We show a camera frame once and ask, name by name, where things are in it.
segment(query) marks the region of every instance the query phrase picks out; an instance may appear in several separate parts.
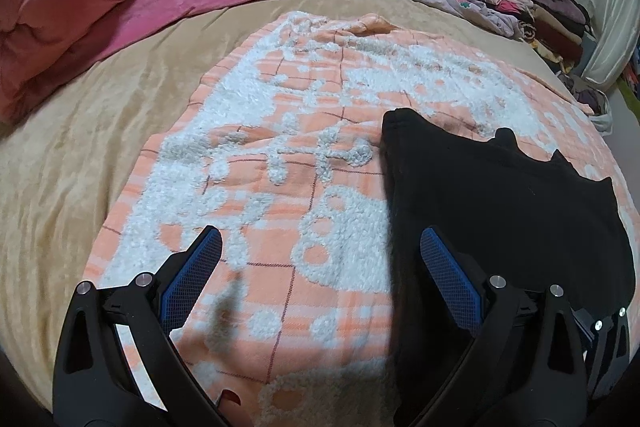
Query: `plaid pattern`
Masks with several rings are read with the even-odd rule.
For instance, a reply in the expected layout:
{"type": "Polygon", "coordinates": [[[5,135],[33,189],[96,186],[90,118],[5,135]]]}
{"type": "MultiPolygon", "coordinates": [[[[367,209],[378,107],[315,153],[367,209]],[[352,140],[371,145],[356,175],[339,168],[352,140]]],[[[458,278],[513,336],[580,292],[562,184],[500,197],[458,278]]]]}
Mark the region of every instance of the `plaid pattern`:
{"type": "MultiPolygon", "coordinates": [[[[292,12],[206,73],[172,129],[147,141],[85,277],[128,283],[215,225],[222,261],[172,332],[203,388],[214,399],[235,391],[256,425],[391,425],[378,145],[385,111],[406,106],[472,139],[510,126],[533,158],[548,160],[557,146],[588,177],[612,176],[637,252],[640,217],[575,101],[478,50],[376,15],[337,22],[292,12]],[[457,89],[482,83],[496,105],[477,110],[473,93],[457,89]],[[541,126],[531,130],[527,118],[541,126]]],[[[636,299],[633,350],[637,315],[636,299]]],[[[139,376],[131,339],[123,344],[139,376]]]]}

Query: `blue mesh pad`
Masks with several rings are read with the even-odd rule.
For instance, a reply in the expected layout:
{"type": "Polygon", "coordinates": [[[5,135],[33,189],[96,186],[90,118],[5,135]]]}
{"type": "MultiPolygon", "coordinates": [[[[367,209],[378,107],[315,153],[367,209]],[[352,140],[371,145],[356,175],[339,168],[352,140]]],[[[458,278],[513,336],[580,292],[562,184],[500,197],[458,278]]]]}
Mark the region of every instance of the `blue mesh pad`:
{"type": "Polygon", "coordinates": [[[182,269],[169,288],[162,294],[160,323],[164,333],[184,326],[204,285],[222,256],[222,236],[218,229],[211,230],[182,269]]]}
{"type": "Polygon", "coordinates": [[[475,337],[482,326],[480,296],[433,229],[422,232],[420,255],[458,327],[475,337]]]}

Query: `silver bolt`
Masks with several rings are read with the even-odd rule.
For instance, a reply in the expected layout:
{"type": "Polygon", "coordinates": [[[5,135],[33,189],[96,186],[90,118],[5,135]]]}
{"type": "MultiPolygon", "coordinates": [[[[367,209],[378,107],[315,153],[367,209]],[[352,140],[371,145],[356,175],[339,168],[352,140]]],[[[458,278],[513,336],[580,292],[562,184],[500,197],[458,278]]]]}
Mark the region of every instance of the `silver bolt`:
{"type": "Polygon", "coordinates": [[[153,279],[154,279],[154,276],[152,276],[150,273],[148,272],[141,273],[136,277],[136,286],[140,286],[143,288],[145,286],[149,286],[153,279]]]}
{"type": "Polygon", "coordinates": [[[85,293],[88,293],[90,289],[91,289],[91,283],[89,281],[82,281],[81,283],[79,283],[78,286],[76,286],[76,291],[80,295],[84,295],[85,293]]]}
{"type": "Polygon", "coordinates": [[[551,295],[555,297],[562,297],[564,295],[564,290],[559,284],[552,284],[549,286],[549,291],[551,292],[551,295]]]}
{"type": "Polygon", "coordinates": [[[504,288],[505,286],[507,286],[507,281],[502,275],[492,275],[491,277],[489,277],[489,283],[494,288],[504,288]]]}

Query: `white curtain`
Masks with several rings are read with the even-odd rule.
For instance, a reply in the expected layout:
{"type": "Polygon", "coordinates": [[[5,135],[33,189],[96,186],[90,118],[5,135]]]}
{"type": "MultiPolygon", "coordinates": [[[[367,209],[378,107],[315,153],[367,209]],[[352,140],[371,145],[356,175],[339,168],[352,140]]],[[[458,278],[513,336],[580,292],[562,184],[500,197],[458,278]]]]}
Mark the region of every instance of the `white curtain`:
{"type": "Polygon", "coordinates": [[[598,45],[582,77],[605,90],[622,73],[640,34],[640,0],[589,0],[598,45]]]}

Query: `beige bedsheet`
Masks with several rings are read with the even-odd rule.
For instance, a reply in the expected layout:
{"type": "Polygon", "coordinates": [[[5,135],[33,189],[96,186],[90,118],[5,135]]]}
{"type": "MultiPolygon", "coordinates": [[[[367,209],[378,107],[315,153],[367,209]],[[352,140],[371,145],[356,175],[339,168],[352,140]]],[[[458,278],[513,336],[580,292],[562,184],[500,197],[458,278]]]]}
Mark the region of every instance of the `beige bedsheet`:
{"type": "Polygon", "coordinates": [[[410,0],[255,2],[180,21],[96,64],[22,126],[0,128],[0,346],[44,405],[71,292],[144,142],[174,124],[212,65],[292,10],[335,19],[378,13],[566,92],[527,44],[410,0]]]}

